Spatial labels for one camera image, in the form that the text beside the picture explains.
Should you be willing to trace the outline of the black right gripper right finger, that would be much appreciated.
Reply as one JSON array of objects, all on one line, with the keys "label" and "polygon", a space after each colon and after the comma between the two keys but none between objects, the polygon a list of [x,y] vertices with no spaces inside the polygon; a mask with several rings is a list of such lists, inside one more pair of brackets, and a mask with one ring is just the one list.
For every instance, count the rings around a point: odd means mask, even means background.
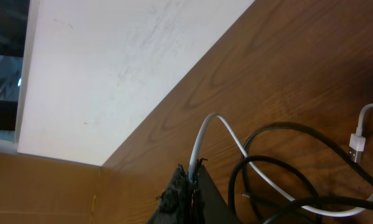
[{"label": "black right gripper right finger", "polygon": [[196,190],[193,196],[193,212],[196,223],[237,224],[241,221],[230,210],[221,193],[202,164],[206,159],[198,159],[193,173]]}]

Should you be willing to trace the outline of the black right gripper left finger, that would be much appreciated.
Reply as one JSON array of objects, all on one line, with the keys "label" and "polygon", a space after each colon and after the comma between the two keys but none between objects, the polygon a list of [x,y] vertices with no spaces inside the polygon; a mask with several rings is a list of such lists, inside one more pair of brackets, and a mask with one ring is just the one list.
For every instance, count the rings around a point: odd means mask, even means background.
[{"label": "black right gripper left finger", "polygon": [[193,184],[182,165],[178,165],[167,188],[156,197],[158,207],[147,224],[190,224],[192,217]]}]

